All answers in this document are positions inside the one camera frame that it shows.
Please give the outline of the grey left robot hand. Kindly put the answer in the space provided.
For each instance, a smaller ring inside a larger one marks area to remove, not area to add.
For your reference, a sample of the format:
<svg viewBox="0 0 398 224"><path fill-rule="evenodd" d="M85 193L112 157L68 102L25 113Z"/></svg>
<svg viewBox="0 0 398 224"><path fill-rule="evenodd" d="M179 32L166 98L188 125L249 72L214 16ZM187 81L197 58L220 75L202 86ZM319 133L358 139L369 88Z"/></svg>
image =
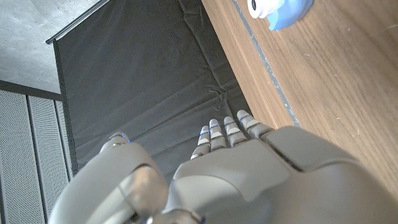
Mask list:
<svg viewBox="0 0 398 224"><path fill-rule="evenodd" d="M50 223L396 223L397 199L355 157L246 111L202 127L167 182L118 132L71 180Z"/></svg>

